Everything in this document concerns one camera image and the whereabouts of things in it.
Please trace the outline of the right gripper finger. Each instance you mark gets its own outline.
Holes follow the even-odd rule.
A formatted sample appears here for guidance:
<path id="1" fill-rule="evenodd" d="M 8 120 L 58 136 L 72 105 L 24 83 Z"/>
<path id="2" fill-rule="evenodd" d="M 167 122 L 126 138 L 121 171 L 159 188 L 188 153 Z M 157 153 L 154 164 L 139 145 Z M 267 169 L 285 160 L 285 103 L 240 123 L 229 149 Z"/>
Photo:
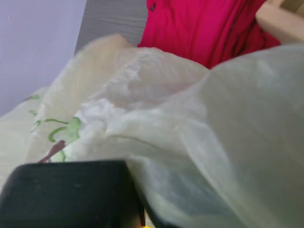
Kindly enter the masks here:
<path id="1" fill-rule="evenodd" d="M 142 210 L 119 160 L 21 165 L 0 194 L 3 228 L 139 228 Z"/>

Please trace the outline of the translucent plastic bag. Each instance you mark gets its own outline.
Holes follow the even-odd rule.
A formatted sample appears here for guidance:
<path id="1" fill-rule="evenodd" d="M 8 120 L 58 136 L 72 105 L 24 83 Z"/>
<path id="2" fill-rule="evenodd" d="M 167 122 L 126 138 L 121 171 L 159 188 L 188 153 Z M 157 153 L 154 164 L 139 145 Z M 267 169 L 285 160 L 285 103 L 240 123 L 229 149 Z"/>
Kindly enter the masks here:
<path id="1" fill-rule="evenodd" d="M 116 160 L 157 228 L 303 227 L 303 44 L 207 69 L 106 36 L 0 119 L 0 192 L 21 165 Z"/>

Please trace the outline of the red folded cloth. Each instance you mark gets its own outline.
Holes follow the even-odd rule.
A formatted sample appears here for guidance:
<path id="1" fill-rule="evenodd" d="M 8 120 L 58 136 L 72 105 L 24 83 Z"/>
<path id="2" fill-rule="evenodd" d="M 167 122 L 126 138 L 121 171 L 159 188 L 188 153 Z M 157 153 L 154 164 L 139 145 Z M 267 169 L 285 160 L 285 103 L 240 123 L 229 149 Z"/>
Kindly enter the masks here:
<path id="1" fill-rule="evenodd" d="M 208 69 L 280 42 L 255 15 L 262 0 L 148 0 L 139 47 L 158 48 Z"/>

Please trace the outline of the wooden clothes rack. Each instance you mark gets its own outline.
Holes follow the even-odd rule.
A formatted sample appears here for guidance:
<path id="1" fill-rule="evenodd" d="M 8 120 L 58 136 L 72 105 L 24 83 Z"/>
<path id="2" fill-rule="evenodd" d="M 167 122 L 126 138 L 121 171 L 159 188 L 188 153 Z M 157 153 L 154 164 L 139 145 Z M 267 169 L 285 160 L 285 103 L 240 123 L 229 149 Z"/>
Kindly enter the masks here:
<path id="1" fill-rule="evenodd" d="M 282 44 L 304 41 L 303 0 L 266 0 L 256 12 L 256 20 Z"/>

